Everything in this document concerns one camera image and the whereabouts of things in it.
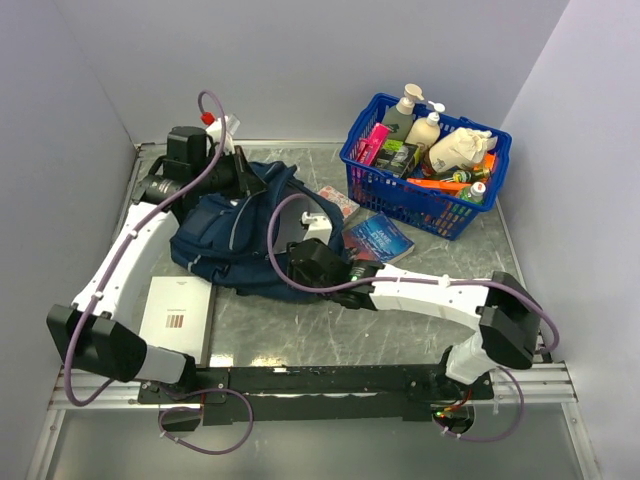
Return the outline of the navy blue student backpack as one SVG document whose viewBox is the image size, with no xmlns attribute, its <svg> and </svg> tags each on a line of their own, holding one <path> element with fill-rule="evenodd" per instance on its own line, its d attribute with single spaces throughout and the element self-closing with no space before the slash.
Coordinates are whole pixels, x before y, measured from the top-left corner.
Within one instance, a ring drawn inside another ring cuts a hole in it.
<svg viewBox="0 0 640 480">
<path fill-rule="evenodd" d="M 267 250 L 267 228 L 276 206 L 287 196 L 302 193 L 280 213 L 285 232 L 274 228 L 274 252 L 281 269 L 288 264 L 286 246 L 305 236 L 304 212 L 322 213 L 332 223 L 328 247 L 347 258 L 340 208 L 307 188 L 296 178 L 297 168 L 281 161 L 251 164 L 267 191 L 240 200 L 218 193 L 203 196 L 170 240 L 172 261 L 215 286 L 231 288 L 240 296 L 260 296 L 282 302 L 307 302 L 314 296 L 290 287 L 272 269 Z"/>
</svg>

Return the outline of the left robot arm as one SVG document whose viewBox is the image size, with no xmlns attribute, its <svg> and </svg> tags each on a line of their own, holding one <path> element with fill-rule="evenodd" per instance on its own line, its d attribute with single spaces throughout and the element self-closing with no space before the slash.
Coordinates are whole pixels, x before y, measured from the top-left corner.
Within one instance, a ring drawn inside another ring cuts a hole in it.
<svg viewBox="0 0 640 480">
<path fill-rule="evenodd" d="M 64 365 L 109 380 L 162 383 L 177 402 L 198 387 L 188 353 L 148 344 L 129 324 L 143 284 L 180 223 L 206 194 L 231 200 L 263 191 L 243 150 L 234 144 L 231 119 L 201 127 L 178 126 L 166 152 L 135 187 L 125 222 L 93 278 L 69 305 L 54 305 L 46 319 Z"/>
</svg>

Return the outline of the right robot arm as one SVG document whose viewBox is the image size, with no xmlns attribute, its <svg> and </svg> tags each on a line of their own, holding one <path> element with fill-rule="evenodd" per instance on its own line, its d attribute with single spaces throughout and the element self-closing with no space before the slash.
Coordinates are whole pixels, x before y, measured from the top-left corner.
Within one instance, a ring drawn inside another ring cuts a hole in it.
<svg viewBox="0 0 640 480">
<path fill-rule="evenodd" d="M 486 372 L 527 370 L 534 363 L 542 310 L 511 275 L 459 280 L 369 260 L 348 262 L 318 239 L 288 247 L 287 281 L 348 309 L 402 311 L 460 324 L 471 337 L 450 347 L 438 390 L 458 398 Z"/>
</svg>

